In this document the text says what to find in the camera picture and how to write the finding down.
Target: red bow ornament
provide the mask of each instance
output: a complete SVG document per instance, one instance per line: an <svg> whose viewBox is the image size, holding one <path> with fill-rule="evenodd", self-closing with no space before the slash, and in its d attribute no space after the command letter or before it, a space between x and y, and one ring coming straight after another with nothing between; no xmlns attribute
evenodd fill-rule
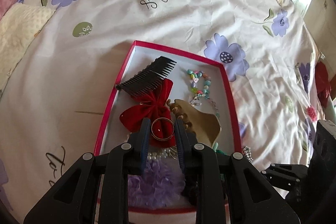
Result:
<svg viewBox="0 0 336 224"><path fill-rule="evenodd" d="M143 118L151 119L152 123L158 118L171 119L170 110L165 105L172 87L173 82L166 78L163 80L161 86L150 91L148 94L140 97L131 96L133 100L140 104L128 108L119 117L129 132L139 131ZM171 136L173 129L173 125L164 119L156 121L152 126L153 133L160 139ZM150 137L150 145L156 147L167 148L175 144L174 135L167 141L159 141L154 139L153 136Z"/></svg>

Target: purple tulle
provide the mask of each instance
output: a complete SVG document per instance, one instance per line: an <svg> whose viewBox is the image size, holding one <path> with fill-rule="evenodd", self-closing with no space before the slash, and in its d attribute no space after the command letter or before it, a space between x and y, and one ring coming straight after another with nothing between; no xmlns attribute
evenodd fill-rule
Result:
<svg viewBox="0 0 336 224"><path fill-rule="evenodd" d="M128 176L128 206L158 209L172 205L185 187L184 177L161 161L147 161L142 176Z"/></svg>

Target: white bedsheet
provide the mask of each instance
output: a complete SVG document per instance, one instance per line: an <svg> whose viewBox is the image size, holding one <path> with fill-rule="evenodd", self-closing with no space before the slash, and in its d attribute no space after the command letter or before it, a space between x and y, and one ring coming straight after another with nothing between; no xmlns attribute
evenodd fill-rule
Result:
<svg viewBox="0 0 336 224"><path fill-rule="evenodd" d="M208 50L214 58L225 52L225 37L229 45L239 44L227 49L237 63L226 69L235 79L231 89L243 146L251 147L259 170L272 162L308 164L308 138L316 123L306 108L312 104L322 115L314 83L316 52L290 0L282 8L275 0L24 3L58 9L15 68L0 101L0 159L8 175L2 187L19 221L76 159L93 151L101 114L133 40L200 55L206 41L213 41L209 47L221 42L220 49ZM275 17L263 23L269 9ZM307 73L301 70L308 94L297 63L310 64Z"/></svg>

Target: black hair comb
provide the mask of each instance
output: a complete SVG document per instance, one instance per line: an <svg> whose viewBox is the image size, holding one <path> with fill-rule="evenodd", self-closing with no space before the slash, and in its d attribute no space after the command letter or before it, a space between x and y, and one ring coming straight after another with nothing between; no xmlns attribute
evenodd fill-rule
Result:
<svg viewBox="0 0 336 224"><path fill-rule="evenodd" d="M145 95L161 85L175 65L174 60L160 56L130 80L116 85L115 88L135 97Z"/></svg>

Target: colorful bead necklace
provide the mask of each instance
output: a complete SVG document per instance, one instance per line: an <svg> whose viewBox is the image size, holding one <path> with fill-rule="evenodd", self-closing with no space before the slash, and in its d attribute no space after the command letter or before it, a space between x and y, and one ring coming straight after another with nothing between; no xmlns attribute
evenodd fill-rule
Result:
<svg viewBox="0 0 336 224"><path fill-rule="evenodd" d="M187 74L190 75L191 81L191 91L194 93L193 100L191 100L190 104L192 106L200 106L202 103L198 102L201 97L205 97L205 99L209 100L214 109L216 110L216 116L219 118L219 111L216 106L216 103L210 98L210 91L209 87L211 86L211 77L208 76L203 71L192 71L187 70ZM199 81L199 79L203 77L205 79L204 86L202 90L197 89L196 83Z"/></svg>

